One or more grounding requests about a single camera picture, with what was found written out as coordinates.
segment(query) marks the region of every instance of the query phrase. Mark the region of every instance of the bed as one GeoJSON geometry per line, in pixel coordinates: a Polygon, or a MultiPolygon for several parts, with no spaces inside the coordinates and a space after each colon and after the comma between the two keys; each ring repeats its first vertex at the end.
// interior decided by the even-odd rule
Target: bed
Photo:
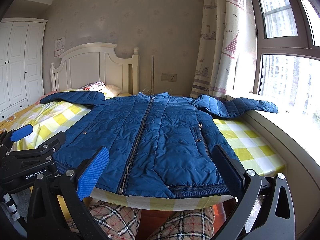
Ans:
{"type": "MultiPolygon", "coordinates": [[[[96,81],[116,85],[125,96],[137,94],[139,89],[139,53],[134,49],[132,58],[118,58],[116,44],[89,43],[74,47],[61,58],[61,64],[51,67],[52,90],[74,91],[96,81]]],[[[16,143],[15,150],[32,149],[60,131],[66,131],[90,110],[68,102],[32,105],[0,123],[0,131],[18,129],[28,123],[34,132],[16,143]]],[[[284,172],[286,163],[271,145],[242,119],[213,119],[220,132],[239,157],[242,165],[259,175],[272,176],[284,172]]],[[[210,196],[192,199],[160,199],[139,196],[122,196],[95,188],[91,197],[110,203],[148,210],[191,210],[214,205],[232,196],[210,196]]]]}

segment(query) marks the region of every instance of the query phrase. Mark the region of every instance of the white wardrobe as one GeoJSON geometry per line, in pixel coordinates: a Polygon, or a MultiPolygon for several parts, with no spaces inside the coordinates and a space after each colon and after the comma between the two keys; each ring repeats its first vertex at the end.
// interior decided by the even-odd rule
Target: white wardrobe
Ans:
{"type": "Polygon", "coordinates": [[[0,121],[44,95],[42,44],[47,20],[5,18],[0,22],[0,121]]]}

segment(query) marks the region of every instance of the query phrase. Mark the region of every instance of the wall socket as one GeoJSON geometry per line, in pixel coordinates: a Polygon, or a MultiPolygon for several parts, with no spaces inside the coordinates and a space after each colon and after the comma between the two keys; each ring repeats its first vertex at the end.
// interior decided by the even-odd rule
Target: wall socket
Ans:
{"type": "Polygon", "coordinates": [[[161,74],[161,81],[171,81],[176,82],[177,81],[177,74],[161,74]]]}

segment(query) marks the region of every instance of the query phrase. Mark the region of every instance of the yellow bedding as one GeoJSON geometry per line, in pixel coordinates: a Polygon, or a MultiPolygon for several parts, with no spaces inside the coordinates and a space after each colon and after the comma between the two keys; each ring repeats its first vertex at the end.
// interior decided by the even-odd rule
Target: yellow bedding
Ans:
{"type": "MultiPolygon", "coordinates": [[[[79,121],[90,110],[68,102],[51,102],[46,105],[30,106],[0,123],[3,130],[18,129],[31,123],[33,133],[15,143],[12,150],[37,148],[48,138],[60,131],[66,131],[79,121]]],[[[276,172],[284,172],[286,163],[282,157],[252,127],[237,120],[213,119],[220,132],[239,157],[245,169],[254,169],[259,175],[272,176],[276,172]]],[[[156,210],[188,210],[214,205],[230,198],[230,196],[213,196],[198,199],[174,200],[148,197],[119,196],[95,188],[92,197],[114,204],[134,208],[156,210]]]]}

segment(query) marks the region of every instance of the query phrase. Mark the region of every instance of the blue gripper pad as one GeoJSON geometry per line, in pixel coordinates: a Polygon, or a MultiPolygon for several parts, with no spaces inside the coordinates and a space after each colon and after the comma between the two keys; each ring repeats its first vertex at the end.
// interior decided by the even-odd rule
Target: blue gripper pad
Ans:
{"type": "Polygon", "coordinates": [[[27,125],[19,128],[18,130],[13,131],[12,135],[10,137],[10,140],[12,142],[18,142],[21,139],[25,138],[26,136],[32,134],[32,132],[33,132],[32,125],[31,124],[27,124],[27,125]]]}
{"type": "Polygon", "coordinates": [[[94,186],[97,184],[103,170],[109,162],[109,150],[102,147],[91,158],[91,162],[85,168],[81,177],[78,179],[77,194],[82,201],[83,198],[89,197],[94,186]]]}

